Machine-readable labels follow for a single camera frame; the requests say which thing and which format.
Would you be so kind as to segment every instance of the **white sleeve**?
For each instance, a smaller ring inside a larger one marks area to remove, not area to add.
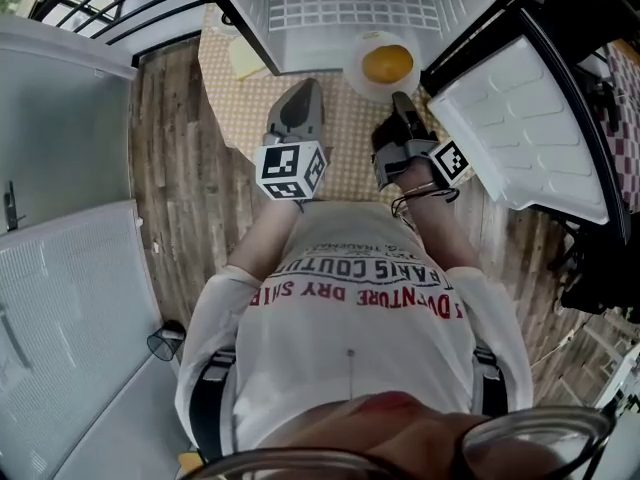
[[[235,342],[238,322],[261,284],[244,270],[227,266],[207,281],[196,303],[180,363],[175,399],[182,426],[193,443],[189,404],[195,383],[213,353]]]
[[[513,301],[504,286],[491,283],[477,268],[455,267],[447,271],[447,276],[467,308],[474,334],[498,359],[509,410],[531,407],[531,366]]]

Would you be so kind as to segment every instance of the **eyeglasses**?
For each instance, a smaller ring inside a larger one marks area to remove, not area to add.
[[[586,407],[539,407],[472,427],[456,443],[453,478],[589,480],[615,428],[612,415]],[[378,458],[325,448],[271,448],[207,464],[188,480],[409,480]]]

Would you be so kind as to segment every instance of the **door handle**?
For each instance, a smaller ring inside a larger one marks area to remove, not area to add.
[[[13,191],[13,181],[7,184],[7,191],[4,193],[4,217],[7,223],[7,231],[15,231],[18,229],[18,222],[26,217],[18,217],[18,210],[16,209],[16,195]]]

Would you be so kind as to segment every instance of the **plate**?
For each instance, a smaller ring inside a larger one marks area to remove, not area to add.
[[[364,57],[382,46],[399,45],[406,48],[413,57],[411,71],[393,84],[378,84],[372,82],[362,71]],[[346,56],[343,67],[344,77],[349,85],[363,98],[378,103],[391,103],[394,92],[401,91],[411,96],[420,84],[420,51],[415,45],[409,44],[401,37],[390,32],[365,32],[355,37],[353,46]]]

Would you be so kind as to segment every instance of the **wooden floor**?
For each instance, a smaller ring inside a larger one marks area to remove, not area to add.
[[[196,39],[145,57],[131,106],[132,186],[147,262],[163,316],[185,325],[205,281],[225,264],[264,201],[252,165],[222,141],[197,48]],[[546,215],[495,205],[477,179],[463,186],[455,212],[484,271],[516,302],[536,402],[591,403],[608,377],[605,349],[580,329],[549,352],[585,322],[624,352],[637,341],[636,328],[615,313],[590,319],[571,309],[554,313],[559,283],[546,265],[563,233]]]

